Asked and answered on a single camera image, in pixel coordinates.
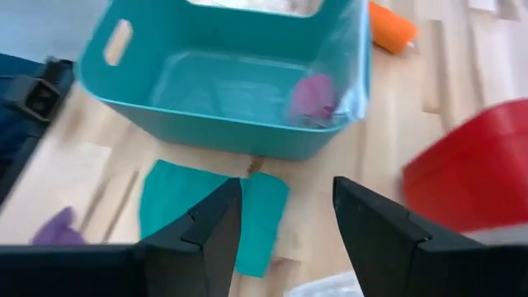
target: orange object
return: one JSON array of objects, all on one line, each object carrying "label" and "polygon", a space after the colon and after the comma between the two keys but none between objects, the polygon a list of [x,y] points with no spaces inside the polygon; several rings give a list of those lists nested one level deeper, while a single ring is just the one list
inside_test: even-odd
[{"label": "orange object", "polygon": [[417,35],[415,25],[372,1],[369,9],[374,43],[392,54],[402,53]]}]

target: red bin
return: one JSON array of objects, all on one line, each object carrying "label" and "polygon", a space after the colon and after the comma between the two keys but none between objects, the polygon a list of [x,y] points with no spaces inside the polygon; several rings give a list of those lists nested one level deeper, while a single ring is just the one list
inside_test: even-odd
[{"label": "red bin", "polygon": [[528,99],[481,112],[403,169],[407,206],[456,232],[528,223]]}]

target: teal plastic bin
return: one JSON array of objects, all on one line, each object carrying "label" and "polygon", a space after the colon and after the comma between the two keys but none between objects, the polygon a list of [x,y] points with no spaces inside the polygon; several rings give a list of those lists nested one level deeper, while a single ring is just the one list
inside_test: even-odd
[{"label": "teal plastic bin", "polygon": [[[318,64],[338,86],[361,86],[368,97],[367,4],[327,0],[303,17],[187,0],[114,0],[76,74],[94,97],[163,141],[306,159],[351,121],[324,129],[289,125],[282,115],[291,90]],[[356,22],[350,40],[332,38],[344,12]],[[104,51],[120,20],[132,35],[119,63],[109,65]],[[323,45],[329,49],[321,55]]]}]

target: teal cloth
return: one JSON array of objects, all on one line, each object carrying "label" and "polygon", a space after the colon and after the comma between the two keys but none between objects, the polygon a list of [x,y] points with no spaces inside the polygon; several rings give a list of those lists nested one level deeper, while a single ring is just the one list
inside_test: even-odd
[{"label": "teal cloth", "polygon": [[[141,238],[185,214],[228,178],[158,160],[144,181],[139,207]],[[242,232],[235,266],[243,275],[263,277],[271,260],[288,186],[260,172],[241,179],[241,186]]]}]

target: purple cloth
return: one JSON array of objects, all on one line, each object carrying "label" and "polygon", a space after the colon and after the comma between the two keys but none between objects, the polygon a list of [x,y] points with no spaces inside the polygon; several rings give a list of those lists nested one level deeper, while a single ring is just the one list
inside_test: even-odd
[{"label": "purple cloth", "polygon": [[66,207],[40,227],[31,243],[35,245],[86,244],[83,236],[70,227],[72,223],[73,209]]}]

